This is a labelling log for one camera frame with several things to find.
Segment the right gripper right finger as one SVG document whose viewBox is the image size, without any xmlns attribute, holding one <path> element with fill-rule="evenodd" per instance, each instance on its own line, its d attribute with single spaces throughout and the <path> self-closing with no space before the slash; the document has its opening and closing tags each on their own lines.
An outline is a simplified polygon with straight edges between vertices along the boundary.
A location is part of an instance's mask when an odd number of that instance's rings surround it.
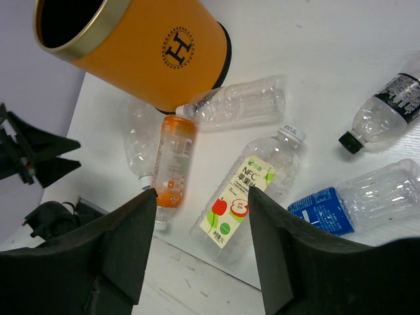
<svg viewBox="0 0 420 315">
<path fill-rule="evenodd" d="M 249 222 L 267 314 L 418 314 L 419 239 L 372 247 L 327 233 L 262 190 Z"/>
</svg>

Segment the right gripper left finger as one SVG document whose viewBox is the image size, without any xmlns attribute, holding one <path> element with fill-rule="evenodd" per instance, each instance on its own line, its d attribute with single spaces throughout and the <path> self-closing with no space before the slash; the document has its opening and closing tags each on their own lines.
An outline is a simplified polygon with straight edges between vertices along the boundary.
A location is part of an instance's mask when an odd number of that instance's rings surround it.
<svg viewBox="0 0 420 315">
<path fill-rule="evenodd" d="M 35 248 L 1 252 L 2 314 L 131 314 L 154 231 L 157 194 Z"/>
</svg>

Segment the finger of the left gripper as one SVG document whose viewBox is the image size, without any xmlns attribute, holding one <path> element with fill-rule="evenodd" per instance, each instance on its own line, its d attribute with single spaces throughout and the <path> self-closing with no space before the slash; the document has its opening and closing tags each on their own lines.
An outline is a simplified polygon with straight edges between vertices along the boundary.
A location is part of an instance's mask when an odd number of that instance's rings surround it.
<svg viewBox="0 0 420 315">
<path fill-rule="evenodd" d="M 47 161 L 81 147 L 76 140 L 38 129 L 7 112 L 7 121 L 15 131 L 15 140 L 24 157 L 33 161 Z"/>
<path fill-rule="evenodd" d="M 46 188 L 79 167 L 81 164 L 78 161 L 54 157 L 35 164 L 35 177 Z"/>
</svg>

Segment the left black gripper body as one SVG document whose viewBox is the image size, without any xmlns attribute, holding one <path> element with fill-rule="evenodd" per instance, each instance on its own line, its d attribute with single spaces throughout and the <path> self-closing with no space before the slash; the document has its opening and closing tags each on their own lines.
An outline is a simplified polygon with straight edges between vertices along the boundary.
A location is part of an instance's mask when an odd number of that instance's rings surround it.
<svg viewBox="0 0 420 315">
<path fill-rule="evenodd" d="M 13 138 L 7 134 L 3 124 L 7 110 L 1 103 L 1 180 L 18 175 L 24 184 L 32 184 L 33 176 L 27 169 L 28 160 Z"/>
</svg>

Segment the clear bottle white blue cap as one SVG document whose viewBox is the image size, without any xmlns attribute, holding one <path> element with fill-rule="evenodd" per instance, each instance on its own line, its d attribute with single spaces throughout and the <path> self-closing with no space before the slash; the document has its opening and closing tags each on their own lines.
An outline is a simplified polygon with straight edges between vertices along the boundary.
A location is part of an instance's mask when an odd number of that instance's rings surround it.
<svg viewBox="0 0 420 315">
<path fill-rule="evenodd" d="M 164 117 L 137 98 L 128 98 L 125 103 L 125 157 L 142 190 L 149 189 L 152 184 Z"/>
</svg>

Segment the orange label bottle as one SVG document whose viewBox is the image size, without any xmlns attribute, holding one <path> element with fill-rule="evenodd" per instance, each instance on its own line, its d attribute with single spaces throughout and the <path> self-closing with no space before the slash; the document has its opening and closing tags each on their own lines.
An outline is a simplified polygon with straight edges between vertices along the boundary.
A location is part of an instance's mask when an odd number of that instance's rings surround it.
<svg viewBox="0 0 420 315">
<path fill-rule="evenodd" d="M 152 188 L 157 193 L 154 229 L 167 229 L 183 202 L 196 139 L 195 124 L 176 115 L 163 119 Z"/>
</svg>

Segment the black cap bottle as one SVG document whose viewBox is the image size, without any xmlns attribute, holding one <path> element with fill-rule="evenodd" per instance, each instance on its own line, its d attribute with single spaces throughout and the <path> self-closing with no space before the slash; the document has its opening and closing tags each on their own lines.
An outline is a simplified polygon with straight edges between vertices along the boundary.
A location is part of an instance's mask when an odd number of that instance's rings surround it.
<svg viewBox="0 0 420 315">
<path fill-rule="evenodd" d="M 419 117 L 419 78 L 398 73 L 357 111 L 352 129 L 339 138 L 351 154 L 366 144 L 380 143 L 402 134 Z"/>
</svg>

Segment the orange cylindrical bin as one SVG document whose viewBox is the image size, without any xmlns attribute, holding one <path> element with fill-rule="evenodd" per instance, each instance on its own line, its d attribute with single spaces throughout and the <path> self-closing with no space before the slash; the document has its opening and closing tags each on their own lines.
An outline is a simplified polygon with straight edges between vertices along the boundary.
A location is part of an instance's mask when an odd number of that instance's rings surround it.
<svg viewBox="0 0 420 315">
<path fill-rule="evenodd" d="M 41 0 L 33 30 L 44 51 L 165 114 L 220 87 L 232 57 L 200 1 Z"/>
</svg>

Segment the blue label bottle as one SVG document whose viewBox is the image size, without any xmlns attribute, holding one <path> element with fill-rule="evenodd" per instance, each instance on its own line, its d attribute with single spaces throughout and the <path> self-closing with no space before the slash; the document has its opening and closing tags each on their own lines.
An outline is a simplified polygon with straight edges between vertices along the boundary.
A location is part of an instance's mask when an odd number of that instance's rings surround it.
<svg viewBox="0 0 420 315">
<path fill-rule="evenodd" d="M 308 195 L 287 210 L 336 236 L 416 215 L 419 165 L 412 159 L 402 159 Z"/>
</svg>

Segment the clear unlabelled bottle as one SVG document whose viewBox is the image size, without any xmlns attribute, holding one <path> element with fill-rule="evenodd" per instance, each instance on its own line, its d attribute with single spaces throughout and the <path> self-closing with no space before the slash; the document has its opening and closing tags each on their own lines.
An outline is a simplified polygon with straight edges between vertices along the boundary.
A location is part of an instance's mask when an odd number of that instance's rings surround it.
<svg viewBox="0 0 420 315">
<path fill-rule="evenodd" d="M 203 132 L 273 125 L 285 114 L 285 75 L 212 89 L 176 108 L 175 114 L 193 121 Z"/>
</svg>

